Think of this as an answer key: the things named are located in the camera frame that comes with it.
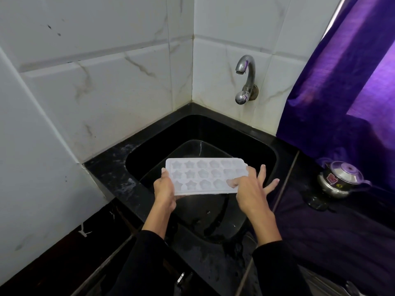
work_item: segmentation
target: purple curtain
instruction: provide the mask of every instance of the purple curtain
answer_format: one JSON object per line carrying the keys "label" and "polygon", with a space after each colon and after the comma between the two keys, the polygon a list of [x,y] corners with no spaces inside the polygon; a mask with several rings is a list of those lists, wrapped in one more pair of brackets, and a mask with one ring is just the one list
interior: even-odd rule
{"label": "purple curtain", "polygon": [[350,0],[294,85],[277,137],[395,192],[395,0]]}

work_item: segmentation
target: sticker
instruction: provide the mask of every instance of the sticker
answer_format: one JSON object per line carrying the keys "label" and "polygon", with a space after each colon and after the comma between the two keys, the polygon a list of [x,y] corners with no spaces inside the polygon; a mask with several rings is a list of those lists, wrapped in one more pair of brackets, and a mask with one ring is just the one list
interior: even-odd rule
{"label": "sticker", "polygon": [[327,176],[326,179],[328,180],[328,182],[329,182],[331,185],[336,184],[337,181],[338,181],[338,179],[334,176],[333,173],[330,173],[330,174]]}

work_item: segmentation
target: black sink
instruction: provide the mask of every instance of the black sink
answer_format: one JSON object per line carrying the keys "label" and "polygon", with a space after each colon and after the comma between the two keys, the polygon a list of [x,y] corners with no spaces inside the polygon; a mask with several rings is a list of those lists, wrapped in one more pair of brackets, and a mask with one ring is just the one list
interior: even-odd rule
{"label": "black sink", "polygon": [[[126,169],[153,193],[167,158],[237,157],[259,170],[266,164],[267,178],[276,164],[266,144],[202,115],[186,116],[135,148]],[[191,195],[177,201],[177,221],[197,236],[214,243],[234,237],[246,221],[235,194]]]}

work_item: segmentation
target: kettle lid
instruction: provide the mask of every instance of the kettle lid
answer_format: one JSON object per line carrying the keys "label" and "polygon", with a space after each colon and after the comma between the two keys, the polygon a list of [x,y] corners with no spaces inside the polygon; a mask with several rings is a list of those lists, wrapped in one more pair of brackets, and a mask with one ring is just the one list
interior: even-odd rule
{"label": "kettle lid", "polygon": [[333,161],[331,170],[338,178],[350,184],[361,184],[363,182],[362,173],[353,165],[342,161]]}

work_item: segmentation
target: faucet handle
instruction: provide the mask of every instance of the faucet handle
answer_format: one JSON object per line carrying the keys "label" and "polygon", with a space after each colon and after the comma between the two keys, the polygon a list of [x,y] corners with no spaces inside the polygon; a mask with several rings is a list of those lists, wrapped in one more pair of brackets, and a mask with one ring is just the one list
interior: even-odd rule
{"label": "faucet handle", "polygon": [[243,90],[236,94],[236,103],[239,105],[247,103],[249,99],[250,94],[248,91]]}

